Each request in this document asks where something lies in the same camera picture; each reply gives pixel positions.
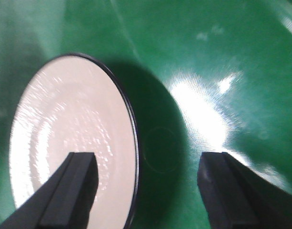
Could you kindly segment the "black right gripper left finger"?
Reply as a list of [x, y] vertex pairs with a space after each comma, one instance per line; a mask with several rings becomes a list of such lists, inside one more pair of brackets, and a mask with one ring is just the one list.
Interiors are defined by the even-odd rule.
[[69, 153], [0, 229], [85, 229], [99, 183], [94, 153]]

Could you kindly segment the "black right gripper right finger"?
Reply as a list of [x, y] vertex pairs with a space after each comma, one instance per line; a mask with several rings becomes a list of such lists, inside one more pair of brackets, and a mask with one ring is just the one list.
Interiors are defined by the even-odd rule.
[[226, 152], [203, 152], [197, 185], [213, 229], [292, 229], [292, 195]]

